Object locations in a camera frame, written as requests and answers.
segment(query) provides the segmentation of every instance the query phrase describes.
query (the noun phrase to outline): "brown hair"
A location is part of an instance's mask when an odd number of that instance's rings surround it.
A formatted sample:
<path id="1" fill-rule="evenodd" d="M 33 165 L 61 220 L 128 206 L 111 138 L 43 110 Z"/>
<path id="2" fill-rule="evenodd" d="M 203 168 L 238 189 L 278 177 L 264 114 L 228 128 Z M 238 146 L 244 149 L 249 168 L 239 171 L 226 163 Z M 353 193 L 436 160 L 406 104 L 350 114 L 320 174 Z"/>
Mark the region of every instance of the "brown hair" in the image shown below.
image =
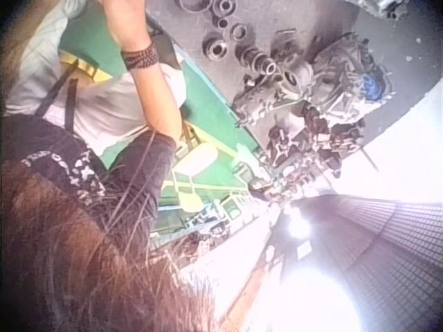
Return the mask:
<path id="1" fill-rule="evenodd" d="M 24 322 L 13 331 L 215 331 L 206 284 L 168 259 L 130 264 L 51 183 L 22 164 L 1 173 L 2 311 Z"/>

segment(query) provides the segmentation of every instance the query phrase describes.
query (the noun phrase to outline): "wristband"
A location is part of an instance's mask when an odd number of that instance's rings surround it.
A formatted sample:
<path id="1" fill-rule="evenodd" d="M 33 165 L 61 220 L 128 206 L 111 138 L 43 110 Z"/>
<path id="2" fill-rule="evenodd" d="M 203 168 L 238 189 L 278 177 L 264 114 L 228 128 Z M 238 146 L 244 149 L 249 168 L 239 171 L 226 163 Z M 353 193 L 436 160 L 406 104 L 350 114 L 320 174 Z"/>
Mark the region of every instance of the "wristband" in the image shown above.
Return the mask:
<path id="1" fill-rule="evenodd" d="M 149 68 L 159 62 L 159 54 L 154 44 L 135 52 L 122 51 L 121 55 L 128 71 L 136 68 Z"/>

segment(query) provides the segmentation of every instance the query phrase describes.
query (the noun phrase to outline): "black sleeve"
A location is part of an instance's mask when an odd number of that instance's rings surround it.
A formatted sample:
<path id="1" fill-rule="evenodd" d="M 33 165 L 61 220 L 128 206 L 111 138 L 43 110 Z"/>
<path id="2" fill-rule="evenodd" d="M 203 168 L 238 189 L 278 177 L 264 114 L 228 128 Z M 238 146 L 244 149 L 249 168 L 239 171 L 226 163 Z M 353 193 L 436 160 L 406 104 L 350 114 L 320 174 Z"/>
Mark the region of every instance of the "black sleeve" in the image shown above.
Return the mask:
<path id="1" fill-rule="evenodd" d="M 105 187 L 110 224 L 104 227 L 120 249 L 125 250 L 128 241 L 131 242 L 136 251 L 132 256 L 138 256 L 149 243 L 161 188 L 171 170 L 175 151 L 173 139 L 146 131 L 119 153 L 109 170 Z"/>

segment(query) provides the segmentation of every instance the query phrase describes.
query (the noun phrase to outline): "white wall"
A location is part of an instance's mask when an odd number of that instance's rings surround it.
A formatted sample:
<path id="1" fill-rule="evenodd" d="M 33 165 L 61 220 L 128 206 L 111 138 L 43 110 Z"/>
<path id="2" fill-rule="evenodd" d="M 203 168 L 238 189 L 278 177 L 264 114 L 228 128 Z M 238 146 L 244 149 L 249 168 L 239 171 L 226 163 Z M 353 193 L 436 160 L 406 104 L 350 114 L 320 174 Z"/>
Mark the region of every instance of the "white wall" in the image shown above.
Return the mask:
<path id="1" fill-rule="evenodd" d="M 402 119 L 343 161 L 342 177 L 330 178 L 339 194 L 403 201 L 442 201 L 442 80 Z"/>

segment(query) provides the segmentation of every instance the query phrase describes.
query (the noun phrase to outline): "hand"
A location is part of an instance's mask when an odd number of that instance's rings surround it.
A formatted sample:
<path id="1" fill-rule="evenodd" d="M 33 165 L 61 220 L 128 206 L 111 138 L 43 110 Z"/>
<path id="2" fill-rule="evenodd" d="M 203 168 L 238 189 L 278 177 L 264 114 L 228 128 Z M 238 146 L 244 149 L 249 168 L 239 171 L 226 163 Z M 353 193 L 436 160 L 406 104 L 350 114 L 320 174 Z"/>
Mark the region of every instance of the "hand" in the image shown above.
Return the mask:
<path id="1" fill-rule="evenodd" d="M 152 42 L 147 33 L 145 0 L 101 0 L 108 29 L 124 51 L 147 48 Z"/>

